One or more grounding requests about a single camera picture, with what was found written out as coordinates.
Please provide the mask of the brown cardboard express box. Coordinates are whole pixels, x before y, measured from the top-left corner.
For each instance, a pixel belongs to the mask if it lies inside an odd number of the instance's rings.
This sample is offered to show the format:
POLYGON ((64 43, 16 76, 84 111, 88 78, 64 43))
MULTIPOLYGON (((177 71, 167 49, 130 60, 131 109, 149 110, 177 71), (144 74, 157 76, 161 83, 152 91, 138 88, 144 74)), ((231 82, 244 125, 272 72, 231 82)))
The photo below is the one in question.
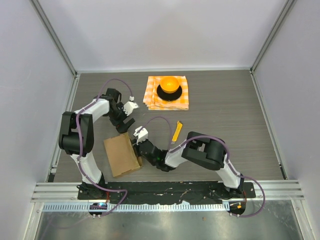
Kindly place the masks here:
POLYGON ((136 156, 129 134, 123 133, 103 141, 110 169, 114 178, 139 170, 142 158, 136 156))

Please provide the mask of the yellow utility knife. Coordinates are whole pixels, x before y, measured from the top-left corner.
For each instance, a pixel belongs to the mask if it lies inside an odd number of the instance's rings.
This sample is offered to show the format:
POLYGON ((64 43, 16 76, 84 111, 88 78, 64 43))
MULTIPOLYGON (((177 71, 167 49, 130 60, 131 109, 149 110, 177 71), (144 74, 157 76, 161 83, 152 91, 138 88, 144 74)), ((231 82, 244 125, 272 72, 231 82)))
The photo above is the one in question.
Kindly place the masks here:
POLYGON ((178 140, 182 127, 183 127, 182 122, 181 121, 177 121, 176 129, 175 129, 174 134, 173 134, 172 139, 171 139, 171 144, 172 145, 175 144, 176 141, 178 140))

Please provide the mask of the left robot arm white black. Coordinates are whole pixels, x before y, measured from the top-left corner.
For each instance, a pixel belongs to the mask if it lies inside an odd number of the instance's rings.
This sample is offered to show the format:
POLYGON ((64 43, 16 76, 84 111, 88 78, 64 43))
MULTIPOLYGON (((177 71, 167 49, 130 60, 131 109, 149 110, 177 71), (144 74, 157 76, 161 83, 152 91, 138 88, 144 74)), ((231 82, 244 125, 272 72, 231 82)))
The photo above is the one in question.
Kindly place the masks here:
POLYGON ((119 134, 124 134, 135 122, 134 118, 125 120, 139 108, 133 95, 122 103, 122 94, 115 88, 108 88, 86 106, 76 111, 62 114, 58 145, 77 164, 82 182, 88 184, 89 194, 100 200, 107 190, 105 179, 93 155, 95 143, 94 123, 101 117, 108 117, 119 134))

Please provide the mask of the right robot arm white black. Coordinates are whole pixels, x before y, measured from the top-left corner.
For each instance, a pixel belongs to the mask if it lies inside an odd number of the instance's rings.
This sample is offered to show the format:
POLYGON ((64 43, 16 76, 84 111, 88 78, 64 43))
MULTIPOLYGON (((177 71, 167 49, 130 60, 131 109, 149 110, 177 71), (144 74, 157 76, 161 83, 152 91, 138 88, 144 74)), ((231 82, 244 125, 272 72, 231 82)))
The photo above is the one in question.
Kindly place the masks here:
POLYGON ((236 198, 243 193, 243 175, 231 163, 230 151, 222 139, 191 131, 179 146, 161 150, 149 140, 149 133, 145 128, 136 129, 133 136, 132 146, 137 155, 157 169, 169 172, 189 161, 215 171, 230 197, 236 198))

